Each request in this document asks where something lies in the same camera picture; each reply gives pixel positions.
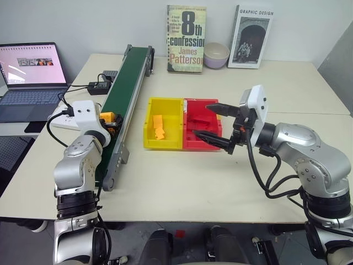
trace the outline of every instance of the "laptop keyboard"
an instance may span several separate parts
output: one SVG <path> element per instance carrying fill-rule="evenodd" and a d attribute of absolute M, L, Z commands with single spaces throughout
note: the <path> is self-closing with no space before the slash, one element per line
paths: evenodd
<path fill-rule="evenodd" d="M 1 99 L 0 105 L 36 105 L 56 104 L 59 101 L 58 94 L 65 90 L 55 91 L 9 91 Z"/>

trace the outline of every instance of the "green conveyor belt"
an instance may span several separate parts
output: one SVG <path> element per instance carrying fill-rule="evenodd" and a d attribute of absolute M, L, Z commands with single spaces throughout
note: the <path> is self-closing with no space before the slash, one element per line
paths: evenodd
<path fill-rule="evenodd" d="M 114 112 L 125 118 L 133 90 L 138 77 L 144 67 L 148 48 L 132 47 L 120 68 L 116 81 L 104 103 L 101 112 Z M 104 148 L 101 163 L 96 170 L 96 181 L 105 176 L 110 157 L 113 153 L 117 135 L 111 139 L 110 144 Z"/>

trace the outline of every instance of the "beige bowl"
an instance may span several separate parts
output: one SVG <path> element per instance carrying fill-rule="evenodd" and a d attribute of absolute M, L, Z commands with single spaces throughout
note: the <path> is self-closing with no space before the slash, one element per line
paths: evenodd
<path fill-rule="evenodd" d="M 204 63 L 209 68 L 221 68 L 227 62 L 229 49 L 220 43 L 207 43 L 204 48 Z"/>

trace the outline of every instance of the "8th confession book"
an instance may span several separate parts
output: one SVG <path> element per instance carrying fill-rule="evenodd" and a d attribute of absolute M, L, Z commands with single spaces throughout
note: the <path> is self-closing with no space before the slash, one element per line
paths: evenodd
<path fill-rule="evenodd" d="M 202 72 L 206 7 L 167 6 L 168 71 Z"/>
<path fill-rule="evenodd" d="M 268 8 L 237 6 L 228 67 L 259 68 L 273 16 Z"/>

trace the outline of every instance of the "laptop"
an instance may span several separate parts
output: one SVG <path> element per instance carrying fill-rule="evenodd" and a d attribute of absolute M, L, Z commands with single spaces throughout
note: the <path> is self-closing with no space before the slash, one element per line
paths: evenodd
<path fill-rule="evenodd" d="M 0 123 L 46 121 L 68 88 L 55 43 L 0 45 L 0 71 Z"/>

